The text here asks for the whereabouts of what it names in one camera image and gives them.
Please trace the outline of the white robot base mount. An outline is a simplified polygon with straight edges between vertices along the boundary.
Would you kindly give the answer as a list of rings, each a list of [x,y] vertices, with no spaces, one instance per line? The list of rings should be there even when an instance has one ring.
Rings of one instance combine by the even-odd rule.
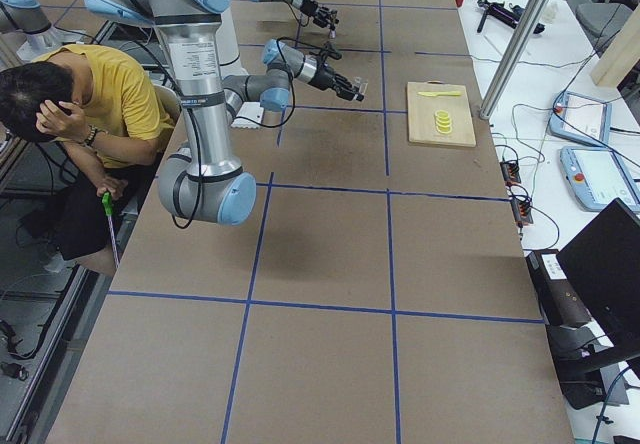
[[[228,7],[221,14],[221,25],[216,32],[216,45],[222,78],[228,75],[240,76],[248,74],[242,65],[231,7]],[[231,126],[234,128],[257,129],[262,123],[263,112],[264,110],[258,103],[245,102],[239,109]]]

